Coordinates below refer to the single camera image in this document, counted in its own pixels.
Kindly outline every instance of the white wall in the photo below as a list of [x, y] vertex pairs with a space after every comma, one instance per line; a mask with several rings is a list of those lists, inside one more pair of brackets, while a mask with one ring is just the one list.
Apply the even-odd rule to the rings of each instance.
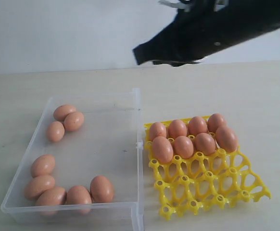
[[[175, 14], [158, 0], [0, 0], [0, 73], [135, 67], [132, 49]], [[262, 60], [280, 60], [280, 31], [205, 63]]]

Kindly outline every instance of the brown egg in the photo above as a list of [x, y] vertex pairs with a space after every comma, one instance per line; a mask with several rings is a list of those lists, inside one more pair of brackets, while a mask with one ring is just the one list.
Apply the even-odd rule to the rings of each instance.
[[53, 155], [42, 155], [37, 158], [31, 166], [31, 176], [38, 177], [41, 175], [51, 174], [55, 166]]
[[175, 139], [179, 136], [187, 136], [187, 128], [183, 121], [175, 119], [169, 125], [169, 137]]
[[33, 178], [25, 187], [25, 198], [31, 201], [37, 200], [46, 190], [52, 189], [55, 180], [50, 175], [42, 175]]
[[152, 142], [152, 149], [155, 158], [162, 164], [169, 163], [173, 158], [172, 145], [165, 137], [156, 137]]
[[199, 133], [207, 132], [205, 119], [200, 116], [193, 117], [188, 123], [188, 131], [194, 136], [198, 135]]
[[[64, 205], [66, 202], [66, 190], [62, 187], [54, 187], [45, 191], [36, 201], [36, 206]], [[41, 215], [52, 216], [58, 211], [44, 211]]]
[[189, 159], [193, 156], [193, 144], [191, 139], [186, 136], [179, 136], [173, 142], [174, 151], [183, 159]]
[[227, 122], [223, 115], [219, 113], [212, 114], [207, 121], [208, 130], [214, 133], [216, 133], [218, 127], [225, 125], [227, 125]]
[[[66, 203], [68, 205], [85, 205], [92, 204], [91, 195], [87, 188], [81, 185], [73, 186], [67, 192]], [[84, 215], [87, 214], [90, 209], [81, 209], [77, 212]]]
[[64, 120], [64, 127], [67, 131], [78, 130], [84, 122], [84, 116], [81, 112], [72, 112]]
[[211, 155], [216, 151], [216, 142], [214, 138], [208, 133], [200, 133], [194, 139], [194, 144], [197, 151], [204, 155]]
[[51, 142], [58, 142], [64, 136], [65, 130], [61, 122], [55, 121], [52, 122], [46, 132], [46, 136]]
[[220, 126], [216, 131], [216, 141], [220, 148], [228, 153], [236, 151], [238, 139], [235, 132], [227, 126]]
[[153, 141], [157, 136], [167, 137], [166, 127], [160, 122], [156, 122], [151, 125], [149, 131], [149, 140]]
[[55, 109], [53, 118], [58, 121], [64, 121], [68, 114], [75, 111], [77, 111], [75, 106], [71, 104], [65, 104]]
[[91, 195], [96, 203], [110, 203], [115, 190], [112, 183], [104, 176], [96, 176], [90, 185]]

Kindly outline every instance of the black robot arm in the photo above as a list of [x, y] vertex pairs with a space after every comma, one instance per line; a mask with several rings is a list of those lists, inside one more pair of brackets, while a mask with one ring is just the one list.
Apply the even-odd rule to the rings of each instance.
[[179, 0], [189, 8], [178, 9], [171, 24], [133, 52], [137, 64], [180, 66], [280, 28], [280, 0]]

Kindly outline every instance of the clear plastic box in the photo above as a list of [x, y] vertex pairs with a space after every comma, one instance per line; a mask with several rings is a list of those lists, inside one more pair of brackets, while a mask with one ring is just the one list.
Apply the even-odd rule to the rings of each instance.
[[[83, 112], [85, 123], [76, 132], [65, 134], [58, 143], [45, 135], [54, 121], [53, 111], [73, 104]], [[81, 225], [87, 230], [142, 231], [143, 168], [140, 90], [120, 94], [88, 94], [51, 98], [42, 114], [27, 151], [2, 202], [1, 210], [19, 223], [59, 223]], [[96, 175], [110, 179], [115, 188], [112, 203], [90, 205], [34, 206], [24, 198], [24, 188], [32, 179], [30, 167], [41, 155], [51, 154], [56, 167], [51, 175], [66, 190], [74, 185], [89, 187]], [[91, 208], [86, 215], [75, 213]], [[58, 210], [52, 217], [41, 211]]]

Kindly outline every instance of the yellow plastic egg holder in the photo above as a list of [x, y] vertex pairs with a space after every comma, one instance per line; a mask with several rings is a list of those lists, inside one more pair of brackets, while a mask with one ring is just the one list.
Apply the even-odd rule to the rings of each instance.
[[[182, 119], [185, 124], [188, 124], [191, 118]], [[166, 127], [172, 121], [162, 122]], [[182, 159], [179, 155], [174, 155], [172, 161], [168, 164], [161, 164], [154, 158], [152, 152], [152, 142], [148, 141], [148, 132], [152, 124], [145, 124], [146, 129], [146, 143], [144, 148], [149, 151], [149, 166], [153, 169], [155, 178], [154, 188], [156, 188], [159, 194], [159, 200], [161, 208], [159, 214], [165, 217], [167, 220], [171, 219], [173, 213], [178, 216], [182, 216], [186, 211], [190, 210], [193, 214], [198, 214], [198, 210], [203, 208], [204, 211], [209, 210], [213, 205], [217, 205], [220, 208], [224, 208], [225, 204], [229, 204], [229, 207], [234, 207], [239, 200], [249, 202], [253, 199], [254, 202], [258, 202], [262, 196], [271, 198], [269, 189], [264, 185], [261, 178], [251, 170], [251, 163], [248, 158], [240, 152], [240, 148], [232, 153], [227, 153], [224, 149], [217, 149], [216, 152], [210, 156], [205, 156], [201, 152], [196, 152], [190, 159]], [[234, 165], [234, 159], [236, 156], [242, 157], [242, 162], [238, 165]], [[221, 159], [221, 164], [218, 168], [215, 168], [214, 161]], [[198, 169], [193, 172], [191, 165], [196, 161], [198, 162]], [[170, 166], [176, 166], [174, 174], [170, 175]], [[164, 176], [161, 175], [159, 167], [164, 169]], [[254, 182], [246, 186], [245, 180], [248, 175], [254, 176]], [[232, 178], [232, 184], [228, 189], [224, 189], [223, 184], [226, 178]], [[200, 193], [201, 184], [207, 181], [209, 183], [208, 190], [204, 193]], [[184, 187], [184, 193], [181, 197], [176, 194], [176, 188], [179, 186]], [[192, 193], [190, 186], [193, 186], [195, 193]], [[259, 192], [253, 193], [252, 190], [256, 187], [262, 187]], [[172, 198], [167, 198], [165, 189], [168, 188], [171, 191]]]

